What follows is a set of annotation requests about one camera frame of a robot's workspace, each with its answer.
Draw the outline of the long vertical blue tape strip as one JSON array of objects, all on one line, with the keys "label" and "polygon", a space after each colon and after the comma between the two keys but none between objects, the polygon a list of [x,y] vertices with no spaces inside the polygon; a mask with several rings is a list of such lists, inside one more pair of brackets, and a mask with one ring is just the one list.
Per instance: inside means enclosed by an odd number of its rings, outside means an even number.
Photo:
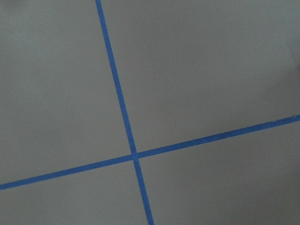
[{"label": "long vertical blue tape strip", "polygon": [[118,75],[118,71],[117,71],[117,67],[116,67],[116,63],[115,63],[113,49],[111,46],[109,32],[108,32],[108,28],[107,28],[107,24],[106,24],[106,20],[105,20],[105,14],[104,14],[104,10],[103,10],[102,3],[100,0],[96,1],[96,7],[97,7],[97,13],[98,13],[99,21],[101,24],[101,30],[102,30],[102,34],[103,34],[103,38],[104,38],[104,42],[105,42],[107,57],[109,60],[111,73],[112,73],[112,77],[113,77],[113,81],[114,81],[114,86],[115,86],[116,94],[118,97],[120,111],[121,111],[125,131],[126,131],[126,135],[127,135],[131,158],[132,158],[134,168],[135,168],[136,178],[137,178],[137,182],[139,185],[139,190],[140,190],[140,194],[141,194],[141,198],[142,198],[142,202],[143,202],[145,215],[146,215],[148,224],[154,225],[155,222],[154,222],[153,215],[151,212],[150,202],[149,202],[149,198],[148,198],[148,194],[147,194],[147,190],[146,190],[146,186],[145,186],[145,182],[144,182],[144,178],[143,178],[143,173],[142,173],[137,149],[135,146],[135,140],[134,140],[133,132],[131,129],[130,120],[128,117],[125,100],[123,97],[123,91],[122,91],[122,87],[121,87],[121,83],[120,83],[120,79],[119,79],[119,75]]}]

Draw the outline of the long horizontal blue tape strip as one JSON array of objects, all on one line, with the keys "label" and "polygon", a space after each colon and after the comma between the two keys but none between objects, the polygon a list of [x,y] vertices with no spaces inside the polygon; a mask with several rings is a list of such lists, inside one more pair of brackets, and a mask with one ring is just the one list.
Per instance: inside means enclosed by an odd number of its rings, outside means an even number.
[{"label": "long horizontal blue tape strip", "polygon": [[[300,116],[294,115],[291,117],[287,117],[287,118],[283,118],[283,119],[279,119],[279,120],[275,120],[275,121],[270,121],[270,122],[257,124],[257,125],[253,125],[253,126],[249,126],[249,127],[244,127],[244,128],[240,128],[240,129],[236,129],[236,130],[232,130],[232,131],[227,131],[227,132],[220,133],[220,134],[209,135],[206,137],[197,138],[197,139],[193,139],[190,141],[180,142],[180,143],[176,143],[176,144],[172,144],[172,145],[168,145],[168,146],[164,146],[164,147],[146,150],[146,151],[137,153],[137,155],[139,158],[146,158],[146,157],[150,157],[150,156],[154,156],[154,155],[158,155],[158,154],[162,154],[162,153],[167,153],[170,151],[184,149],[187,147],[193,147],[193,146],[206,144],[206,143],[210,143],[210,142],[215,142],[215,141],[219,141],[219,140],[223,140],[223,139],[227,139],[227,138],[231,138],[231,137],[235,137],[235,136],[239,136],[239,135],[253,133],[256,131],[275,128],[275,127],[279,127],[279,126],[283,126],[283,125],[287,125],[287,124],[291,124],[291,123],[295,123],[295,122],[299,122],[299,121],[300,121]],[[92,163],[92,164],[82,165],[82,166],[78,166],[78,167],[74,167],[74,168],[70,168],[70,169],[66,169],[66,170],[61,170],[61,171],[43,174],[43,175],[31,177],[31,178],[26,178],[26,179],[22,179],[22,180],[16,180],[16,181],[4,183],[4,184],[0,185],[0,189],[5,190],[5,189],[15,188],[15,187],[24,186],[24,185],[28,185],[28,184],[32,184],[32,183],[42,182],[45,180],[56,179],[59,177],[68,176],[68,175],[72,175],[72,174],[76,174],[76,173],[82,173],[85,171],[90,171],[90,170],[98,169],[101,167],[120,164],[120,163],[128,162],[131,160],[132,160],[132,156],[130,156],[130,155],[111,158],[108,160],[99,161],[99,162]]]}]

